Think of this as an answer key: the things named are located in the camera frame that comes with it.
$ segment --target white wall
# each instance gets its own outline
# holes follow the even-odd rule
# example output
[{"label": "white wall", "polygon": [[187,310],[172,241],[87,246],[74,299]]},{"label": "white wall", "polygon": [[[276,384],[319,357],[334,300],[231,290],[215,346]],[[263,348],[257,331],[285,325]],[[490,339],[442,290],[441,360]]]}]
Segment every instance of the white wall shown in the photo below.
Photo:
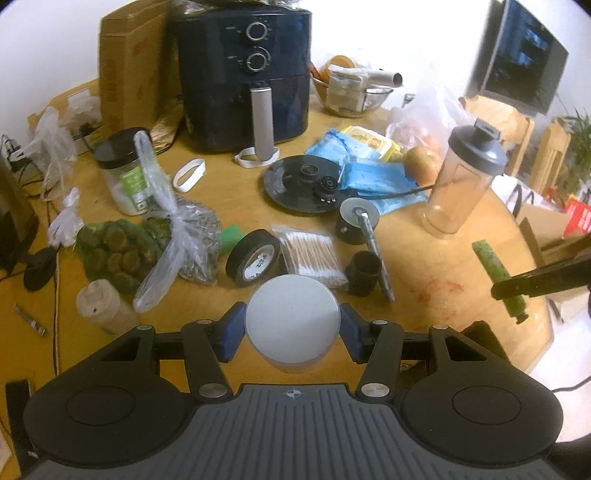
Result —
[{"label": "white wall", "polygon": [[0,134],[29,140],[27,116],[97,77],[100,19],[129,0],[14,0],[0,14]]},{"label": "white wall", "polygon": [[[558,89],[562,100],[571,111],[591,112],[591,18],[573,0],[521,1],[570,53]],[[127,2],[14,0],[0,14],[0,134],[26,142],[29,114],[97,76],[100,18]],[[314,14],[318,66],[344,53],[402,73],[404,88],[392,94],[391,106],[433,69],[454,94],[464,93],[489,0],[302,0],[300,6]],[[563,113],[555,100],[549,115]]]}]

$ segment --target monitor screen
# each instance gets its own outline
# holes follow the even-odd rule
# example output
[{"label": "monitor screen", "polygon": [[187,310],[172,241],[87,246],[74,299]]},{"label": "monitor screen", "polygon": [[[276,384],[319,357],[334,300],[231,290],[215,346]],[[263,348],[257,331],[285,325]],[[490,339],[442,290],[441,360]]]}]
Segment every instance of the monitor screen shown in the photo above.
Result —
[{"label": "monitor screen", "polygon": [[498,49],[483,89],[546,113],[569,54],[522,5],[506,1]]}]

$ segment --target yellow package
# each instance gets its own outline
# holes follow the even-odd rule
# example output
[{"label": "yellow package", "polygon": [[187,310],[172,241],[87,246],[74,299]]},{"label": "yellow package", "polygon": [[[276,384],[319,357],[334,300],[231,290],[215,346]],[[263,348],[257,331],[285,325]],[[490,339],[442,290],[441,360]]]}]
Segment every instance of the yellow package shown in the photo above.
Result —
[{"label": "yellow package", "polygon": [[381,161],[397,161],[399,158],[402,158],[400,146],[379,133],[363,127],[347,127],[341,130],[341,132],[378,151]]}]

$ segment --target onion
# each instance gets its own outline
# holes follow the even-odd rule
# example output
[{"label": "onion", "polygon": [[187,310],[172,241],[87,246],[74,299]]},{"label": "onion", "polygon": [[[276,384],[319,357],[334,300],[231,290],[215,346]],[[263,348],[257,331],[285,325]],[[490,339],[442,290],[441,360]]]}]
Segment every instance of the onion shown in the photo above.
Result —
[{"label": "onion", "polygon": [[411,148],[404,159],[404,173],[421,187],[433,185],[443,163],[441,157],[431,148]]}]

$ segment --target small metal bolt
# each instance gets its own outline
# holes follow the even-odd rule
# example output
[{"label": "small metal bolt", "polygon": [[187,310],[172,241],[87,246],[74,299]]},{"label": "small metal bolt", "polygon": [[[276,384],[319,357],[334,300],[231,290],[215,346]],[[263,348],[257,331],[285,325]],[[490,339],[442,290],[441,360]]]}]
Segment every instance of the small metal bolt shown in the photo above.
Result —
[{"label": "small metal bolt", "polygon": [[205,398],[220,398],[228,393],[228,388],[219,383],[207,383],[199,387],[199,395]]},{"label": "small metal bolt", "polygon": [[361,393],[366,397],[382,398],[390,393],[390,389],[383,383],[367,383],[361,387]]}]

